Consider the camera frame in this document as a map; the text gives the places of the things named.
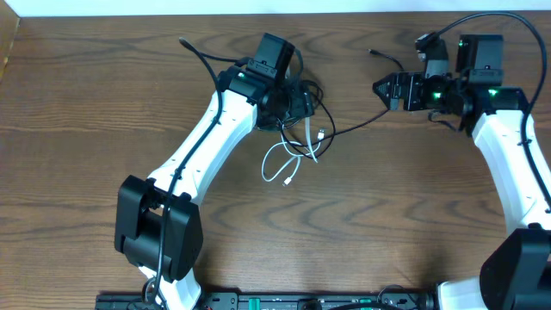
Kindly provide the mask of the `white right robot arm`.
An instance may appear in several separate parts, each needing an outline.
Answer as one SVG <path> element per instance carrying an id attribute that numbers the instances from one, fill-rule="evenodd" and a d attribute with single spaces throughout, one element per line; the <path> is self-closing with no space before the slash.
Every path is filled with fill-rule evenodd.
<path id="1" fill-rule="evenodd" d="M 542 185 L 550 169 L 542 156 L 518 87 L 504 87 L 503 38 L 463 34 L 449 72 L 445 42 L 426 34 L 416 42 L 423 71 L 393 72 L 373 84 L 390 110 L 433 110 L 458 115 L 491 172 L 505 216 L 507 237 L 480 273 L 437 285 L 423 309 L 548 309 L 550 207 Z"/>

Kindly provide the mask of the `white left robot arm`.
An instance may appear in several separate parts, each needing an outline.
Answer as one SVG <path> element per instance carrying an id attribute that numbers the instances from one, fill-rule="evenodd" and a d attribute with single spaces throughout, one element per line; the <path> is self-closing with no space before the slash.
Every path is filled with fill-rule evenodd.
<path id="1" fill-rule="evenodd" d="M 151 309 L 192 309 L 201 296 L 193 267 L 203 245 L 200 206 L 239 141 L 253 129 L 282 130 L 310 116 L 310 92 L 290 73 L 300 51 L 264 34 L 253 57 L 233 59 L 220 73 L 186 39 L 180 44 L 214 83 L 207 110 L 176 151 L 147 178 L 128 176 L 117 194 L 115 249 L 147 280 L 139 301 Z"/>

